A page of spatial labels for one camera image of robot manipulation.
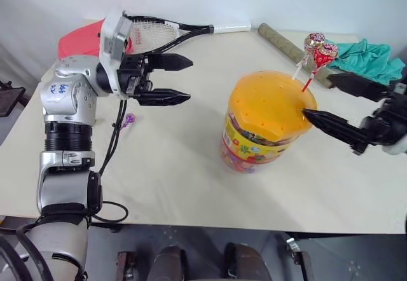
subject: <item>cardboard tube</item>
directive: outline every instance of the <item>cardboard tube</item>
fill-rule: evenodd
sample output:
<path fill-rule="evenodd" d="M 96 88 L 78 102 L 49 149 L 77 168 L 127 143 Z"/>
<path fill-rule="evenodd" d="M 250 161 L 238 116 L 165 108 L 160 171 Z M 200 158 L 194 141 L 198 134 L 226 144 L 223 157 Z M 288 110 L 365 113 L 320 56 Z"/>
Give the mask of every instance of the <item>cardboard tube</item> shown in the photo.
<path fill-rule="evenodd" d="M 296 45 L 265 23 L 260 25 L 258 33 L 261 37 L 265 38 L 270 44 L 275 46 L 288 58 L 290 58 L 295 64 L 297 64 L 305 55 L 303 50 L 299 49 Z M 302 69 L 311 74 L 311 72 L 315 69 L 314 60 L 312 58 L 308 58 L 308 64 Z M 338 71 L 333 71 L 330 68 L 323 67 L 319 69 L 315 75 L 315 79 L 323 84 L 326 88 L 332 88 L 333 85 L 327 79 L 327 76 L 334 73 L 338 73 Z"/>

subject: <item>racket handle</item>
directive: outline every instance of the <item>racket handle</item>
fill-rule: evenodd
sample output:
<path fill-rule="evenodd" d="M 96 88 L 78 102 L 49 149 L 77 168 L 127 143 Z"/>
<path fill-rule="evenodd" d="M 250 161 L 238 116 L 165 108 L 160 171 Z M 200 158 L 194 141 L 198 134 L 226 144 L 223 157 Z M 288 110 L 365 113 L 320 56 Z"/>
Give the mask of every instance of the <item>racket handle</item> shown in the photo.
<path fill-rule="evenodd" d="M 231 33 L 231 32 L 242 32 L 242 31 L 250 31 L 251 29 L 250 22 L 240 22 L 234 24 L 222 24 L 222 25 L 213 25 L 214 34 L 217 33 Z"/>

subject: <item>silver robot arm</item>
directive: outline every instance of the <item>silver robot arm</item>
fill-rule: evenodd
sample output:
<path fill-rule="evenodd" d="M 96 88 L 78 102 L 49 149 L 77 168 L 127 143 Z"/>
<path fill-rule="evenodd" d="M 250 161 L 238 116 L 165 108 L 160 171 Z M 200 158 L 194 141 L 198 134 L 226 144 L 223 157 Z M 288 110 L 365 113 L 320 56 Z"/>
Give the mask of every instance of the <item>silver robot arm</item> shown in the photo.
<path fill-rule="evenodd" d="M 46 280 L 39 270 L 47 267 L 54 280 L 86 279 L 87 229 L 102 207 L 101 174 L 90 170 L 95 165 L 91 136 L 97 98 L 113 93 L 146 106 L 176 105 L 190 98 L 171 89 L 152 90 L 153 69 L 178 71 L 192 62 L 175 54 L 125 55 L 130 24 L 122 13 L 107 17 L 99 58 L 77 55 L 59 61 L 41 90 L 46 140 L 37 190 L 40 218 L 26 237 L 46 264 L 35 265 L 26 245 L 16 247 L 33 280 Z M 9 280 L 7 276 L 13 274 L 5 266 L 0 280 Z"/>

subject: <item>orange lid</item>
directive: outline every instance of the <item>orange lid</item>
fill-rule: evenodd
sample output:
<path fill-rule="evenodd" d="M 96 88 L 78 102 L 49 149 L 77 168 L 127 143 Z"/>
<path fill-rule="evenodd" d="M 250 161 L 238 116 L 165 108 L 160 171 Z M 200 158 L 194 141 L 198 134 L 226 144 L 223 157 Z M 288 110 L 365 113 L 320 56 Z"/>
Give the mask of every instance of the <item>orange lid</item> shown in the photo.
<path fill-rule="evenodd" d="M 291 138 L 309 130 L 312 124 L 302 109 L 317 109 L 303 83 L 277 71 L 259 71 L 243 77 L 236 84 L 229 110 L 239 126 L 270 141 Z"/>

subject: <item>racket strings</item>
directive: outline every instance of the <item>racket strings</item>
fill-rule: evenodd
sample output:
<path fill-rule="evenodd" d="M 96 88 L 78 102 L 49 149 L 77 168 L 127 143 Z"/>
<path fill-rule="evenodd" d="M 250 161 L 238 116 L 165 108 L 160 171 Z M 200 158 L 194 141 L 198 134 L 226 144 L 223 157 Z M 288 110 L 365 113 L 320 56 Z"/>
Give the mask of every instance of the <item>racket strings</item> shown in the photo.
<path fill-rule="evenodd" d="M 155 50 L 179 37 L 179 30 L 159 22 L 135 21 L 130 28 L 132 54 Z"/>

